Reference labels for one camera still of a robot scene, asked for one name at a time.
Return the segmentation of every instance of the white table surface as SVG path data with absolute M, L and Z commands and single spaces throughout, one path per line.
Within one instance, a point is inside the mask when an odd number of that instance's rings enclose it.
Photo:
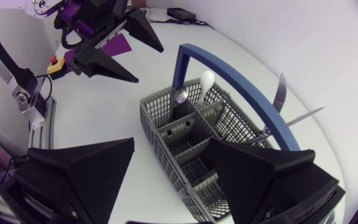
M 168 19 L 165 13 L 163 9 L 152 9 L 150 18 L 164 21 Z M 165 48 L 162 54 L 123 31 L 132 51 L 114 56 L 116 61 L 140 80 L 139 83 L 99 75 L 88 78 L 84 74 L 77 76 L 73 72 L 53 81 L 52 96 L 57 101 L 55 148 L 134 137 L 135 153 L 109 223 L 122 224 L 129 220 L 149 223 L 196 222 L 158 163 L 139 117 L 139 101 L 172 84 L 180 44 L 194 44 L 220 57 L 243 74 L 270 101 L 273 101 L 278 85 L 277 76 L 256 58 L 224 34 L 209 27 L 176 24 L 152 24 L 152 27 Z M 57 50 L 58 57 L 63 56 L 66 51 L 60 46 Z M 191 59 L 186 80 L 199 78 L 205 70 L 207 68 L 204 65 Z M 240 94 L 218 75 L 215 80 L 262 129 L 263 122 Z M 288 122 L 307 111 L 296 96 L 287 91 L 281 112 L 284 120 Z M 333 150 L 314 119 L 308 118 L 290 129 L 301 149 L 314 149 L 314 162 L 337 178 L 339 185 L 344 188 Z M 269 140 L 278 149 L 274 139 Z M 337 223 L 342 223 L 344 207 L 343 198 L 335 210 Z M 233 220 L 229 217 L 221 223 L 233 223 Z

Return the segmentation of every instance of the red button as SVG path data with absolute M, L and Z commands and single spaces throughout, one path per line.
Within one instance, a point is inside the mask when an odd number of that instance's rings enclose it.
M 56 55 L 53 55 L 49 58 L 49 62 L 52 63 L 52 65 L 55 65 L 57 63 L 57 57 Z

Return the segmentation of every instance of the gray plastic basket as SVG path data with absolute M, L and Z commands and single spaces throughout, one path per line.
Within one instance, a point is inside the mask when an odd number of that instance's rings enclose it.
M 172 87 L 140 102 L 140 120 L 155 155 L 182 200 L 199 222 L 218 222 L 230 214 L 214 166 L 203 152 L 211 138 L 242 143 L 259 130 L 216 83 L 194 107 L 201 94 L 200 80 L 184 82 L 190 57 L 225 79 L 246 99 L 274 135 L 281 150 L 299 151 L 287 124 L 264 95 L 243 75 L 217 56 L 191 44 L 179 46 Z M 174 88 L 185 86 L 188 99 L 174 107 Z M 259 147 L 270 147 L 263 140 Z
M 230 214 L 229 205 L 214 167 L 202 153 L 211 138 L 244 142 L 258 136 L 259 129 L 218 84 L 207 92 L 200 110 L 194 107 L 201 93 L 200 80 L 184 86 L 188 99 L 176 108 L 171 105 L 172 87 L 144 98 L 140 120 L 165 173 L 194 218 L 218 222 Z M 270 144 L 262 141 L 260 146 Z

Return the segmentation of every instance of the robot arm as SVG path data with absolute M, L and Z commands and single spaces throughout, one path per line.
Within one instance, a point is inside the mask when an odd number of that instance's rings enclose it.
M 125 29 L 129 35 L 159 52 L 163 51 L 144 12 L 138 8 L 126 12 L 126 5 L 127 0 L 0 0 L 0 9 L 22 9 L 38 19 L 57 12 L 54 26 L 63 31 L 62 45 L 75 49 L 75 56 L 68 65 L 77 75 L 83 72 L 89 77 L 104 75 L 138 82 L 135 76 L 101 50 L 112 36 Z M 68 44 L 65 40 L 70 32 L 76 32 L 82 41 Z M 46 112 L 44 98 L 39 93 L 42 78 L 37 78 L 28 68 L 17 66 L 1 43 L 0 76 L 33 128 L 41 127 Z

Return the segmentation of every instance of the black box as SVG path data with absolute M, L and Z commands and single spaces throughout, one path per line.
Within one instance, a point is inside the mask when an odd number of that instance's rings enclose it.
M 172 16 L 179 21 L 190 21 L 196 19 L 196 14 L 182 8 L 168 8 L 167 15 Z

